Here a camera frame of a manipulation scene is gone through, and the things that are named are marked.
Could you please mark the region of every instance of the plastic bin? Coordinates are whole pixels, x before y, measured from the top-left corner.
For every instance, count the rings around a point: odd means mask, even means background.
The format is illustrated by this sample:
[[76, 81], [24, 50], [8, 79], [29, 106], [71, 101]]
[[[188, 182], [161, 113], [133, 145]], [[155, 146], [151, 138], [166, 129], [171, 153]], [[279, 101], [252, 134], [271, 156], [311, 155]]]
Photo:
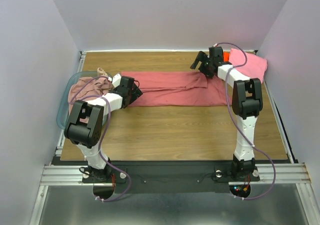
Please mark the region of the plastic bin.
[[67, 124], [67, 120], [69, 117], [69, 104], [68, 104], [68, 94], [70, 91], [70, 88], [72, 85], [76, 84], [80, 78], [83, 77], [97, 77], [97, 71], [81, 71], [76, 74], [74, 74], [68, 81], [68, 84], [66, 85], [66, 88], [64, 90], [60, 107], [58, 110], [58, 114], [56, 116], [56, 124], [59, 126], [61, 129], [65, 129], [65, 126]]

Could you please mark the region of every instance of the transparent plastic container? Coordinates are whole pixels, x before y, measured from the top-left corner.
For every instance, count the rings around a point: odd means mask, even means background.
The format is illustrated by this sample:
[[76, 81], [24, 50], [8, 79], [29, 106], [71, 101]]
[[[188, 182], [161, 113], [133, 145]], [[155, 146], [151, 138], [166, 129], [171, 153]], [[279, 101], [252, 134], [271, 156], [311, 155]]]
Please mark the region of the transparent plastic container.
[[[59, 126], [59, 128], [64, 130], [65, 126], [67, 124], [67, 120], [68, 120], [68, 117], [69, 117], [68, 94], [69, 94], [71, 86], [76, 84], [79, 81], [80, 78], [83, 78], [83, 77], [95, 78], [97, 76], [98, 76], [97, 71], [81, 71], [81, 72], [78, 72], [78, 73], [74, 74], [69, 79], [68, 84], [66, 85], [66, 88], [64, 90], [64, 93], [63, 93], [63, 96], [62, 96], [62, 99], [61, 99], [61, 103], [60, 103], [60, 107], [59, 107], [59, 110], [58, 110], [58, 114], [56, 116], [56, 124]], [[106, 117], [107, 116], [105, 116], [103, 118], [103, 124], [106, 121]]]

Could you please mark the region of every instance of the wooden tabletop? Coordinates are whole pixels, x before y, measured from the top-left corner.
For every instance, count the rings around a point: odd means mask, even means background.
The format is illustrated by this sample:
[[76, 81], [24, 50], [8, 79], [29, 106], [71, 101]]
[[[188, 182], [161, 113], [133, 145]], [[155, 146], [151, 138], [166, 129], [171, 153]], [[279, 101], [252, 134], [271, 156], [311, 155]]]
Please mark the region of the wooden tabletop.
[[[196, 52], [89, 52], [83, 71], [95, 71], [98, 67], [112, 75], [122, 71], [190, 71], [196, 55]], [[262, 94], [263, 110], [256, 123], [254, 144], [272, 159], [286, 160], [265, 86]], [[231, 160], [236, 137], [226, 106], [127, 107], [112, 112], [102, 148], [113, 161]], [[266, 160], [257, 152], [255, 158]], [[83, 161], [84, 156], [66, 139], [61, 160]]]

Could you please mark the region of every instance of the orange object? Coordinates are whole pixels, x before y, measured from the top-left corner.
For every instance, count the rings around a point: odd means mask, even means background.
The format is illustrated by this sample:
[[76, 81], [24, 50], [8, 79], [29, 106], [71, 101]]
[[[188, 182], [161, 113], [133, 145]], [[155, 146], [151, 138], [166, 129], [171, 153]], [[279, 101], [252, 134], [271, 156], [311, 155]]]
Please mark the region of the orange object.
[[224, 62], [229, 62], [229, 55], [230, 55], [230, 53], [228, 51], [223, 52], [223, 61]]

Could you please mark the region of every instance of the folded red cloth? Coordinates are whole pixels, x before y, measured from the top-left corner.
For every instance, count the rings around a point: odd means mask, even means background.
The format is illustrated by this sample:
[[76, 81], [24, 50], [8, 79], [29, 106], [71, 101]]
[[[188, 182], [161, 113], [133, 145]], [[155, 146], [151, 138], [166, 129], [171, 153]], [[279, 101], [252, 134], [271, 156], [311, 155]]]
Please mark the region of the folded red cloth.
[[225, 106], [224, 83], [200, 72], [124, 71], [139, 81], [143, 95], [131, 107]]

